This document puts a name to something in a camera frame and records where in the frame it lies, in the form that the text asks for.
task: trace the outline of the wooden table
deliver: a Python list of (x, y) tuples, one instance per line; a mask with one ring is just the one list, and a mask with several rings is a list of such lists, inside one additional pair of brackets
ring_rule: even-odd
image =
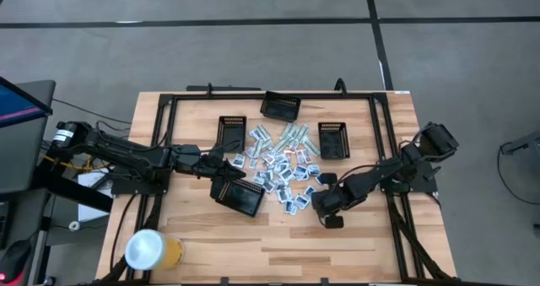
[[(158, 98), (158, 92), (139, 95), (129, 138), (133, 142), (150, 144)], [(411, 95), (388, 92), (388, 99), (397, 141), (410, 139), (419, 129)], [(173, 143), (211, 148), (216, 140), (219, 116), (247, 116), (248, 131), (263, 124), (276, 143), (286, 123), (262, 116), (261, 103), (261, 100), (180, 101)], [(378, 110), (386, 154), (391, 154), (381, 108)], [(351, 148), (350, 159), (315, 158), (322, 172), (341, 175), (356, 165), (378, 160), (367, 101), (302, 100), (296, 123), (310, 127), (310, 139), (317, 146), (319, 121), (346, 122)], [(253, 143), (253, 138), (248, 136), (246, 146)], [(254, 170), (248, 164), (246, 161), (245, 171), (250, 180)], [(291, 185), (294, 195), (302, 193), (308, 185), (323, 189), (313, 178), (307, 182), (294, 181)], [(208, 179), (173, 174), (161, 210), (159, 231), (181, 238), (186, 255), (177, 269), (154, 271), (151, 283), (218, 283), (221, 277), (229, 277), (231, 283), (317, 283), (320, 278), (342, 283), (399, 281), (386, 200), (380, 192), (372, 192), (367, 201), (341, 212), (345, 228), (324, 229), (311, 206), (293, 217), (284, 213), (284, 206), (275, 194), (267, 194), (257, 216), (251, 219), (217, 204), (209, 197), (209, 190)], [(97, 278), (109, 272), (112, 241), (128, 198), (122, 196), (114, 201)], [(409, 198), (418, 239), (444, 271), (455, 275), (439, 207), (422, 193), (411, 193)], [(138, 197), (127, 211), (115, 262), (123, 255), (125, 244), (133, 234), (137, 209)], [(403, 243), (409, 275), (414, 276), (410, 248), (404, 238)]]

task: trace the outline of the small black bin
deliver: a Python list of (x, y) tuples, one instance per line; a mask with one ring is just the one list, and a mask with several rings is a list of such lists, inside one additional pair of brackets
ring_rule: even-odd
[(220, 116), (218, 124), (218, 139), (216, 144), (218, 146), (227, 145), (224, 148), (225, 152), (238, 152), (244, 151), (246, 143), (246, 117), (245, 116)]
[(227, 181), (216, 202), (240, 213), (255, 217), (261, 206), (264, 189), (244, 180)]
[(262, 101), (261, 113), (265, 117), (282, 121), (295, 121), (300, 111), (299, 97), (267, 91)]
[(347, 126), (344, 122), (319, 122), (319, 144), (322, 159), (348, 159)]

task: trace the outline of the monitor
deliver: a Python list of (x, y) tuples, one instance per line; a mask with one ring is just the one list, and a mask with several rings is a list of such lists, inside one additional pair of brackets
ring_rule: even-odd
[(0, 77), (0, 128), (51, 114), (50, 107)]

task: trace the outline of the clear plastic cup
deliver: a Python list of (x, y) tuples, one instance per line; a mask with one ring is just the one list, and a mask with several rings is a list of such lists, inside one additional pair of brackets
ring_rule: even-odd
[(151, 229), (139, 230), (126, 245), (126, 262), (136, 270), (171, 269), (183, 256), (180, 239)]

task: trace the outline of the gray floor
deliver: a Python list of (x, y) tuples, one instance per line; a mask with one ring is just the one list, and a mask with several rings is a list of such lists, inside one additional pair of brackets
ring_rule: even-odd
[[(540, 15), (540, 0), (375, 3), (380, 17)], [(368, 15), (366, 0), (5, 0), (0, 6), (0, 22)], [(540, 209), (504, 189), (495, 160), (503, 142), (539, 128), (540, 23), (381, 27), (395, 89), (411, 90), (420, 122), (445, 123), (461, 144), (437, 178), (459, 276), (536, 285), (540, 239), (532, 223), (540, 221)], [(0, 49), (3, 76), (55, 79), (58, 99), (121, 119), (132, 117), (139, 91), (188, 84), (329, 89), (342, 77), (350, 89), (382, 89), (369, 24), (0, 30)], [(95, 121), (64, 105), (53, 109), (48, 137), (57, 121)], [(502, 172), (520, 196), (540, 201), (530, 153), (504, 157)], [(74, 209), (57, 201), (54, 219), (66, 224)], [(78, 244), (54, 247), (48, 270), (60, 284), (93, 276), (103, 231), (91, 231)], [(81, 254), (85, 264), (64, 257)]]

